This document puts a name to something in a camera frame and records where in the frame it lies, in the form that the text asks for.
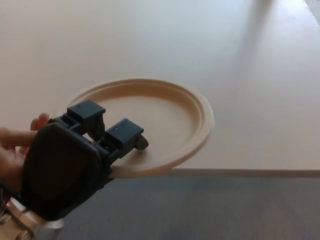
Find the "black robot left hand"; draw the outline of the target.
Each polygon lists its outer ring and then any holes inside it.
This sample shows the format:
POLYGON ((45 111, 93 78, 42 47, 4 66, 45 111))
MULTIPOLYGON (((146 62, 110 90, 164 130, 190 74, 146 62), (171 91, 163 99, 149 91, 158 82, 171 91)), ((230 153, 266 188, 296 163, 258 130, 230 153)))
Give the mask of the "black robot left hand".
POLYGON ((85 100, 37 132, 22 170, 25 207, 47 221, 64 218, 113 180, 116 160, 148 147, 140 126, 124 118, 105 128, 104 113, 85 100))

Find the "person's bare hand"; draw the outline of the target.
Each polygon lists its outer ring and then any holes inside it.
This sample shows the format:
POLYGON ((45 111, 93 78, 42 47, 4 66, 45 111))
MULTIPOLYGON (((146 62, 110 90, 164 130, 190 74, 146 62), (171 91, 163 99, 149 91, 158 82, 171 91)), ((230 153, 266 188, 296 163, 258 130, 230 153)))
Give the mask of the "person's bare hand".
POLYGON ((17 130, 2 126, 0 128, 0 180, 14 192, 22 184, 23 165, 28 150, 37 134, 50 119, 43 112, 30 123, 29 130, 17 130))

